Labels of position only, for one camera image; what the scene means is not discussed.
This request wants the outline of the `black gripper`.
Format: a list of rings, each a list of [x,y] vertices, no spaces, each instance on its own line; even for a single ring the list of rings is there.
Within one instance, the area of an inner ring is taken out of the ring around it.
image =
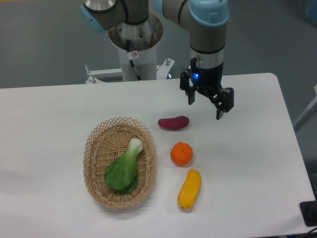
[[[213,68],[200,68],[196,61],[191,61],[190,66],[190,70],[186,69],[180,74],[180,89],[185,91],[188,104],[194,103],[197,90],[200,94],[210,97],[216,107],[216,119],[220,120],[224,113],[234,107],[234,89],[221,86],[223,62]]]

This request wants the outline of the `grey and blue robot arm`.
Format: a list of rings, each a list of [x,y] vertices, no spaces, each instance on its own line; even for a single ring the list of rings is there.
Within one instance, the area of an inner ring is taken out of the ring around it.
[[[226,0],[156,0],[164,18],[190,34],[190,67],[180,75],[180,89],[195,100],[195,93],[209,98],[216,118],[234,106],[234,90],[221,85],[229,2]],[[95,32],[108,32],[117,47],[124,81],[157,79],[156,48],[163,25],[149,11],[147,0],[85,0],[79,7]]]

